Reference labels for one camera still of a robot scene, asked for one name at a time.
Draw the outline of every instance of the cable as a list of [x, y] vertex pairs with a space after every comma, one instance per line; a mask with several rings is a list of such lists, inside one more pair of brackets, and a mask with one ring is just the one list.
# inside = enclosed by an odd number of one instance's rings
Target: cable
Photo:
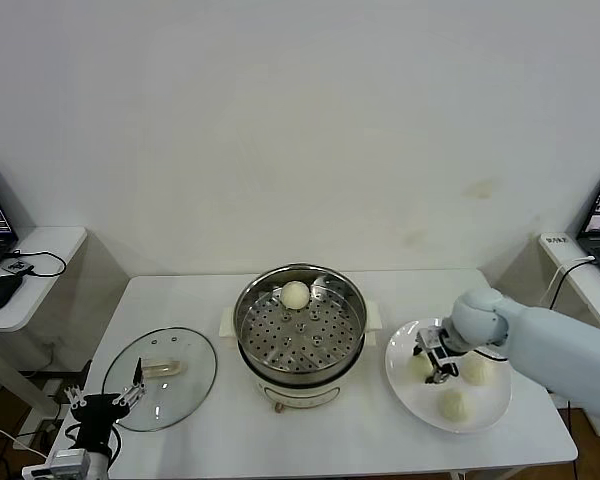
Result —
[[[56, 416], [52, 420], [53, 424], [55, 424], [58, 421], [58, 418], [60, 417], [60, 412], [61, 411], [62, 411], [62, 404], [58, 403], [58, 411], [56, 412]], [[29, 435], [37, 435], [39, 433], [46, 432], [46, 431], [47, 431], [47, 429], [43, 428], [43, 429], [40, 429], [40, 430], [33, 430], [32, 432], [19, 433], [18, 435], [14, 435], [14, 437], [16, 437], [16, 438], [18, 438], [18, 437], [28, 437]]]
[[567, 279], [567, 277], [569, 276], [569, 274], [573, 270], [575, 270], [576, 268], [581, 267], [583, 265], [588, 265], [588, 264], [593, 263], [595, 261], [596, 260], [594, 258], [593, 260], [588, 260], [586, 262], [579, 263], [579, 264], [574, 265], [573, 267], [569, 268], [569, 270], [567, 270], [566, 272], [564, 272], [564, 275], [562, 276], [562, 278], [560, 279], [560, 282], [558, 283], [558, 288], [556, 288], [556, 292], [553, 294], [553, 298], [551, 299], [551, 305], [549, 305], [549, 310], [553, 310], [553, 307], [555, 307], [556, 300], [558, 299], [558, 294], [560, 293], [560, 289], [562, 288], [562, 284]]
[[44, 453], [40, 453], [37, 450], [34, 450], [33, 448], [29, 448], [27, 447], [24, 443], [22, 443], [20, 440], [18, 440], [16, 437], [8, 434], [7, 432], [5, 432], [4, 430], [0, 430], [0, 433], [3, 434], [5, 437], [10, 438], [11, 440], [13, 440], [15, 443], [17, 443], [18, 445], [20, 445], [22, 448], [29, 450], [30, 452], [35, 453], [36, 455], [40, 455], [42, 458], [44, 458], [45, 460], [47, 459], [47, 456]]
[[[18, 421], [16, 422], [16, 425], [14, 428], [18, 428], [18, 425], [20, 425], [20, 423], [26, 418], [26, 416], [29, 414], [29, 412], [31, 411], [30, 408], [26, 408], [24, 410], [24, 412], [22, 412], [22, 415], [20, 415], [20, 418], [18, 418]], [[5, 468], [7, 469], [7, 473], [11, 473], [9, 470], [9, 462], [6, 458], [4, 458], [5, 453], [7, 452], [7, 447], [9, 446], [9, 440], [6, 440], [4, 442], [4, 444], [2, 445], [2, 450], [0, 450], [0, 462], [2, 462], [4, 460], [5, 462]]]
[[553, 287], [553, 284], [555, 283], [556, 278], [558, 278], [558, 274], [560, 273], [560, 271], [563, 268], [567, 267], [568, 265], [573, 264], [574, 262], [584, 262], [586, 260], [595, 260], [595, 257], [592, 255], [589, 255], [587, 257], [574, 258], [573, 260], [569, 260], [567, 262], [562, 263], [558, 268], [556, 268], [556, 272], [553, 274], [553, 278], [551, 278], [551, 281], [549, 282], [549, 286], [545, 290], [544, 294], [542, 295], [542, 297], [540, 297], [540, 300], [538, 301], [538, 305], [542, 306], [545, 298], [547, 298], [547, 295], [549, 295], [549, 292], [551, 291], [551, 288]]
[[118, 429], [115, 426], [111, 426], [111, 428], [113, 430], [113, 434], [116, 437], [116, 440], [118, 440], [118, 446], [116, 447], [116, 452], [113, 454], [113, 457], [111, 457], [111, 461], [109, 462], [109, 468], [111, 468], [113, 462], [115, 462], [118, 459], [118, 455], [120, 455], [120, 449], [122, 448], [122, 439], [120, 438], [120, 432], [118, 432]]
[[49, 356], [49, 361], [46, 363], [46, 365], [40, 367], [38, 370], [30, 373], [29, 375], [24, 375], [24, 378], [35, 377], [41, 370], [44, 370], [45, 368], [47, 368], [48, 366], [50, 366], [53, 363], [53, 360], [54, 360], [55, 349], [56, 349], [56, 346], [52, 343], [51, 344], [51, 348], [50, 348], [51, 352], [50, 352], [50, 356]]
[[508, 358], [498, 358], [498, 357], [492, 357], [491, 355], [488, 355], [484, 352], [481, 352], [480, 350], [476, 349], [474, 350], [474, 352], [476, 352], [478, 355], [483, 356], [484, 358], [488, 358], [489, 360], [492, 360], [494, 362], [508, 362], [509, 359]]
[[77, 441], [78, 439], [72, 435], [69, 435], [69, 433], [73, 432], [76, 428], [79, 428], [80, 424], [76, 423], [75, 425], [71, 425], [70, 427], [67, 427], [67, 429], [64, 431], [64, 436], [67, 437], [69, 440], [73, 440], [74, 442]]
[[[549, 310], [553, 310], [553, 307], [555, 307], [556, 300], [558, 300], [558, 294], [560, 293], [560, 289], [562, 288], [562, 284], [567, 279], [567, 277], [569, 276], [571, 271], [575, 270], [578, 267], [581, 267], [582, 265], [587, 265], [587, 264], [593, 263], [593, 262], [595, 262], [595, 258], [593, 260], [589, 260], [589, 261], [574, 265], [569, 270], [564, 272], [564, 275], [560, 279], [560, 283], [558, 283], [558, 288], [556, 288], [556, 293], [553, 294], [553, 298], [551, 299], [551, 305], [549, 306]], [[572, 429], [572, 425], [571, 425], [571, 402], [570, 401], [567, 402], [567, 427], [569, 429], [569, 435], [571, 435], [571, 438], [573, 438], [573, 429]], [[571, 462], [571, 466], [573, 468], [573, 478], [575, 480], [578, 480], [578, 464], [576, 463], [577, 460], [578, 459], [576, 458], [573, 460], [573, 462]]]
[[[571, 427], [571, 402], [567, 402], [567, 427], [569, 428], [569, 435], [573, 439], [573, 429]], [[578, 480], [578, 464], [576, 463], [577, 458], [571, 462], [573, 467], [573, 478]]]
[[3, 463], [4, 469], [7, 471], [7, 475], [8, 475], [7, 478], [11, 478], [12, 477], [12, 475], [11, 475], [11, 467], [9, 466], [9, 462], [7, 461], [7, 459], [4, 458], [4, 457], [0, 457], [0, 462]]
[[20, 272], [20, 273], [24, 273], [25, 275], [30, 275], [32, 277], [51, 278], [51, 277], [59, 277], [60, 275], [62, 275], [67, 270], [67, 262], [65, 262], [62, 258], [60, 258], [55, 253], [51, 253], [51, 252], [47, 252], [47, 251], [44, 251], [44, 252], [33, 252], [33, 253], [22, 253], [20, 250], [14, 250], [11, 253], [5, 253], [2, 258], [37, 257], [37, 256], [40, 256], [40, 255], [48, 255], [50, 257], [55, 258], [56, 260], [59, 260], [60, 263], [62, 263], [62, 270], [60, 270], [57, 273], [36, 273], [36, 272], [33, 271], [33, 267], [30, 267], [25, 272]]

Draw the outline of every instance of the white side table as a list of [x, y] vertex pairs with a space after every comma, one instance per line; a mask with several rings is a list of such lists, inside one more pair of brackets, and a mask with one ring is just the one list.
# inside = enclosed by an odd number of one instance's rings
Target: white side table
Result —
[[[19, 229], [20, 241], [15, 247], [23, 253], [49, 251], [69, 263], [87, 234], [82, 227], [36, 227]], [[41, 272], [52, 272], [59, 262], [48, 256], [27, 257]], [[8, 275], [0, 269], [0, 275]], [[14, 332], [23, 328], [51, 290], [58, 277], [30, 277], [16, 291], [13, 298], [0, 309], [0, 332]], [[31, 405], [39, 413], [53, 418], [57, 404], [47, 394], [24, 378], [0, 355], [0, 384]]]

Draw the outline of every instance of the black cable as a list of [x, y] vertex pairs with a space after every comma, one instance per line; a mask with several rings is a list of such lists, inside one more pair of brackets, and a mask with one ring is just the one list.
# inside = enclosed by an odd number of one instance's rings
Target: black cable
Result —
[[62, 270], [60, 270], [58, 273], [36, 273], [33, 271], [33, 268], [31, 267], [31, 268], [27, 269], [25, 272], [21, 272], [21, 273], [24, 273], [25, 275], [30, 275], [32, 277], [51, 278], [51, 277], [59, 277], [67, 270], [67, 262], [65, 262], [62, 258], [60, 258], [55, 253], [51, 253], [51, 252], [47, 252], [47, 251], [22, 253], [20, 250], [14, 250], [11, 253], [5, 253], [3, 258], [37, 257], [40, 255], [48, 255], [50, 257], [55, 258], [56, 260], [59, 260], [60, 263], [62, 263]]
[[474, 350], [474, 352], [476, 352], [478, 355], [482, 355], [484, 358], [488, 358], [489, 360], [492, 360], [494, 362], [507, 362], [509, 361], [508, 358], [498, 358], [498, 357], [492, 357], [491, 355], [487, 355], [484, 352], [481, 352], [480, 350]]
[[[573, 429], [571, 427], [571, 402], [567, 402], [567, 427], [569, 428], [569, 435], [571, 435], [571, 438], [573, 439]], [[573, 478], [578, 480], [578, 464], [576, 463], [576, 460], [577, 459], [571, 462], [571, 466], [573, 467]]]
[[76, 423], [75, 425], [71, 425], [64, 431], [64, 436], [67, 437], [69, 440], [73, 440], [75, 442], [77, 440], [77, 438], [69, 435], [69, 433], [73, 432], [76, 428], [79, 428], [79, 427], [80, 427], [79, 423]]
[[[579, 263], [578, 265], [574, 265], [569, 270], [564, 272], [564, 275], [560, 279], [560, 283], [558, 283], [558, 288], [556, 288], [556, 293], [553, 294], [553, 298], [551, 299], [551, 305], [549, 305], [549, 310], [553, 310], [553, 307], [556, 306], [556, 300], [558, 300], [558, 294], [560, 293], [560, 289], [562, 288], [564, 281], [569, 276], [569, 273], [571, 273], [571, 271], [575, 270], [576, 268], [581, 267], [582, 265], [587, 265], [587, 264], [593, 263], [593, 262], [595, 262], [595, 260], [588, 260], [586, 262]], [[571, 438], [573, 438], [573, 429], [572, 429], [572, 425], [571, 425], [571, 402], [570, 401], [567, 402], [567, 427], [569, 429], [569, 435], [571, 435]], [[573, 478], [575, 480], [578, 480], [577, 460], [578, 459], [576, 458], [573, 460], [573, 462], [571, 462], [571, 467], [573, 468]]]
[[558, 283], [558, 288], [556, 288], [556, 292], [553, 294], [553, 298], [551, 299], [551, 304], [549, 305], [549, 310], [553, 310], [553, 307], [555, 307], [556, 300], [558, 299], [558, 294], [560, 293], [560, 289], [562, 288], [562, 284], [567, 279], [569, 274], [576, 268], [581, 267], [582, 265], [588, 265], [589, 263], [593, 263], [593, 262], [595, 262], [595, 260], [587, 260], [586, 262], [582, 262], [577, 265], [574, 265], [569, 270], [564, 272], [564, 275], [562, 276], [562, 278], [560, 279], [560, 282]]
[[2, 464], [4, 465], [4, 469], [7, 471], [7, 475], [9, 475], [8, 478], [11, 478], [11, 467], [9, 466], [9, 462], [7, 462], [7, 459], [4, 457], [0, 457], [0, 462], [2, 462]]
[[120, 455], [120, 449], [122, 448], [122, 439], [120, 438], [120, 432], [118, 432], [118, 429], [114, 426], [112, 426], [111, 428], [113, 430], [113, 434], [118, 440], [118, 446], [116, 447], [116, 452], [113, 454], [113, 457], [111, 457], [111, 461], [109, 462], [109, 468], [111, 468], [113, 462], [115, 462], [118, 459], [118, 455]]
[[[22, 413], [22, 415], [20, 415], [20, 418], [16, 422], [16, 426], [12, 430], [15, 430], [16, 428], [18, 428], [20, 423], [27, 417], [27, 415], [29, 415], [30, 411], [31, 411], [30, 408], [25, 409], [25, 411]], [[9, 442], [11, 442], [11, 439], [7, 438], [6, 441], [4, 442], [4, 445], [2, 446], [2, 450], [0, 451], [0, 464], [1, 464], [1, 462], [4, 462], [4, 467], [5, 467], [5, 470], [7, 471], [7, 475], [8, 475], [7, 478], [11, 478], [11, 469], [9, 468], [9, 461], [6, 458], [4, 458], [4, 455], [7, 452], [7, 447], [9, 446]]]
[[35, 370], [32, 373], [29, 373], [27, 375], [23, 375], [23, 377], [24, 378], [33, 378], [33, 377], [35, 377], [40, 372], [40, 370], [44, 370], [45, 368], [51, 366], [51, 364], [54, 361], [54, 356], [55, 356], [55, 346], [53, 344], [51, 344], [49, 361], [45, 365], [43, 365], [42, 367], [40, 367], [38, 370]]

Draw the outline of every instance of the white table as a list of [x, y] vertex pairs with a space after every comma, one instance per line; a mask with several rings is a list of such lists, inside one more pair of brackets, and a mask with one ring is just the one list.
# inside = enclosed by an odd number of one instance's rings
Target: white table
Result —
[[[587, 256], [575, 237], [568, 233], [543, 233], [538, 241], [556, 266]], [[595, 265], [583, 265], [569, 274], [567, 282], [600, 323], [600, 269]]]
[[[15, 247], [22, 253], [49, 251], [69, 263], [86, 238], [82, 227], [37, 227], [19, 229], [20, 241]], [[58, 260], [48, 256], [26, 257], [40, 273], [59, 271]], [[0, 269], [0, 275], [8, 275]], [[58, 277], [26, 277], [9, 303], [0, 309], [0, 332], [14, 332], [23, 328], [44, 300]], [[39, 412], [53, 417], [56, 403], [25, 379], [9, 362], [0, 356], [0, 384], [20, 397]]]
[[[448, 314], [465, 290], [487, 285], [480, 272], [347, 275], [380, 306], [384, 328], [376, 333], [378, 346], [365, 347], [335, 401], [280, 415], [256, 390], [235, 347], [218, 337], [223, 309], [254, 275], [132, 279], [96, 351], [87, 393], [100, 391], [107, 368], [128, 343], [170, 326], [206, 335], [216, 349], [218, 374], [204, 403], [180, 423], [150, 433], [120, 428], [123, 447], [110, 470], [112, 478], [402, 474], [509, 469], [576, 457], [547, 392], [515, 372], [509, 411], [481, 434], [440, 431], [412, 415], [393, 395], [384, 370], [390, 335], [410, 320]], [[73, 423], [69, 416], [63, 429]], [[54, 450], [69, 446], [60, 433]]]

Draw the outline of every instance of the wooden floor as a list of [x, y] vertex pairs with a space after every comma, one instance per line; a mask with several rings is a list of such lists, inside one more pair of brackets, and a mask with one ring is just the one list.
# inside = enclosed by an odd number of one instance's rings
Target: wooden floor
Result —
[[[20, 425], [24, 422], [29, 408], [17, 397], [6, 390], [0, 390], [0, 428], [16, 434]], [[561, 411], [566, 420], [566, 411]], [[600, 438], [596, 437], [591, 427], [580, 410], [573, 411], [573, 435], [580, 455], [577, 467], [580, 480], [600, 480]], [[53, 434], [48, 436], [45, 443], [53, 441]], [[34, 442], [34, 448], [44, 451], [41, 445], [41, 435]], [[26, 451], [13, 450], [11, 442], [0, 439], [0, 454], [4, 449], [4, 458], [9, 464], [11, 476], [7, 474], [4, 463], [0, 465], [0, 480], [18, 478], [17, 475], [25, 465], [33, 465], [41, 462], [41, 458]], [[391, 477], [368, 477], [378, 480], [448, 480], [447, 474], [430, 475], [403, 475]], [[573, 471], [571, 464], [549, 465], [544, 467], [533, 467], [520, 472], [512, 477], [514, 480], [571, 480]]]

